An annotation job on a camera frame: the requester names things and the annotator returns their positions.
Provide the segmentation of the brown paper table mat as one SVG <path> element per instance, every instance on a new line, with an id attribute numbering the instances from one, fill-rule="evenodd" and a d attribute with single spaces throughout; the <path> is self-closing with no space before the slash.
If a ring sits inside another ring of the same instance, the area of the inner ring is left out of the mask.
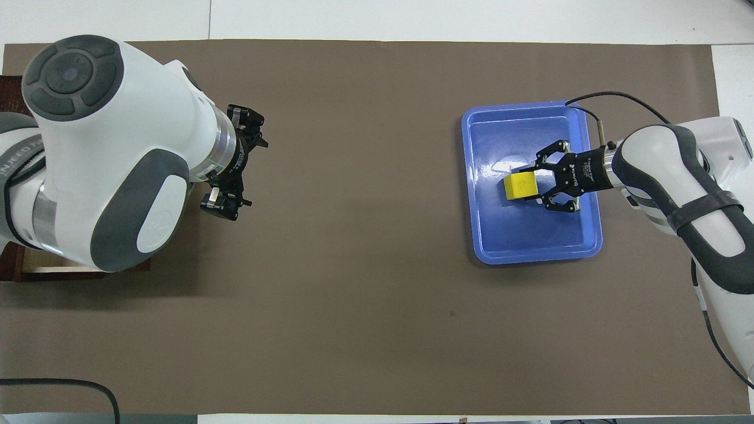
<path id="1" fill-rule="evenodd" d="M 704 45 L 141 41 L 266 118 L 235 222 L 199 209 L 148 272 L 0 283 L 0 377 L 86 379 L 123 413 L 747 414 L 690 257 L 619 191 L 603 247 L 473 250 L 469 108 L 633 94 L 718 113 Z"/>

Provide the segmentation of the blue plastic tray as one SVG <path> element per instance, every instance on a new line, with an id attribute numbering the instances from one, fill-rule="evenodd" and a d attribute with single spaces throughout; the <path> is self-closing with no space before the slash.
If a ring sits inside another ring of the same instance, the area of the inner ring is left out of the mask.
<path id="1" fill-rule="evenodd" d="M 535 160 L 558 140 L 574 152 L 591 149 L 587 115 L 562 100 L 483 105 L 461 118 L 464 171 L 474 252 L 485 264 L 518 264 L 592 257 L 603 246 L 595 193 L 574 213 L 546 210 L 536 201 L 510 201 L 504 177 Z"/>

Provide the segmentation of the dark wooden drawer cabinet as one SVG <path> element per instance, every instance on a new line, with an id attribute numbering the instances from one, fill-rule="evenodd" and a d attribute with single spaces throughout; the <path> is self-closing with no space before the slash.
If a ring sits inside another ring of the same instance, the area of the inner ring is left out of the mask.
<path id="1" fill-rule="evenodd" d="M 0 75 L 0 112 L 16 112 L 30 116 L 22 99 L 21 76 Z M 22 261 L 26 248 L 10 242 L 0 253 L 0 281 L 22 281 Z"/>

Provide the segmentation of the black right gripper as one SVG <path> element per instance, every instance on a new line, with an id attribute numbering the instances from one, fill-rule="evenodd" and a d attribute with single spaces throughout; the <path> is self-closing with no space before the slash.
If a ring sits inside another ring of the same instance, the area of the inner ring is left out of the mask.
<path id="1" fill-rule="evenodd" d="M 565 168 L 569 184 L 555 185 L 538 196 L 538 201 L 546 210 L 576 213 L 581 210 L 581 194 L 614 188 L 606 166 L 606 147 L 594 148 L 582 153 L 571 153 L 570 147 L 571 143 L 568 140 L 557 140 L 536 153 L 536 171 L 562 170 L 562 166 L 550 161 L 550 157 L 566 155 Z"/>

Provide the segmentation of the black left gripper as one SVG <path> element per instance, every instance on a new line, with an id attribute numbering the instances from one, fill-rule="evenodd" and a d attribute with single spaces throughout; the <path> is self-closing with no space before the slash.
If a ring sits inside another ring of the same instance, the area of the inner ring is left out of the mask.
<path id="1" fill-rule="evenodd" d="M 210 192 L 200 201 L 200 209 L 212 216 L 236 221 L 238 211 L 253 202 L 243 198 L 241 177 L 221 179 L 224 174 L 237 171 L 242 163 L 243 145 L 246 148 L 268 148 L 269 143 L 262 137 L 264 116 L 252 108 L 229 104 L 230 121 L 218 121 L 216 139 L 209 153 Z"/>

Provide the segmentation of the yellow cube block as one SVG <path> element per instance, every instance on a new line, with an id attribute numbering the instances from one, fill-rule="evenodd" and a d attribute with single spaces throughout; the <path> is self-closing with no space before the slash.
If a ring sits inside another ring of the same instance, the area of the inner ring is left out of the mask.
<path id="1" fill-rule="evenodd" d="M 509 174 L 502 183 L 505 198 L 509 201 L 531 200 L 540 195 L 535 171 Z"/>

